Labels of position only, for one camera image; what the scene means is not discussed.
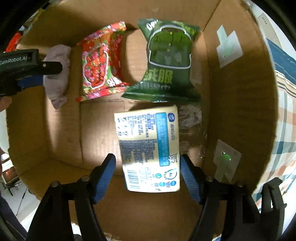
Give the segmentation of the person's hand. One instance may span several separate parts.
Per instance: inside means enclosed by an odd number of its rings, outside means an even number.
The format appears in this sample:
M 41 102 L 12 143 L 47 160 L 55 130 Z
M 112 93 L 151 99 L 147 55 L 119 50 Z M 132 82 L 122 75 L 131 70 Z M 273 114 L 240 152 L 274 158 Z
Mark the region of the person's hand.
M 9 96 L 1 97 L 1 99 L 0 99 L 0 112 L 6 110 L 10 106 L 11 102 L 12 102 L 11 97 L 9 97 Z

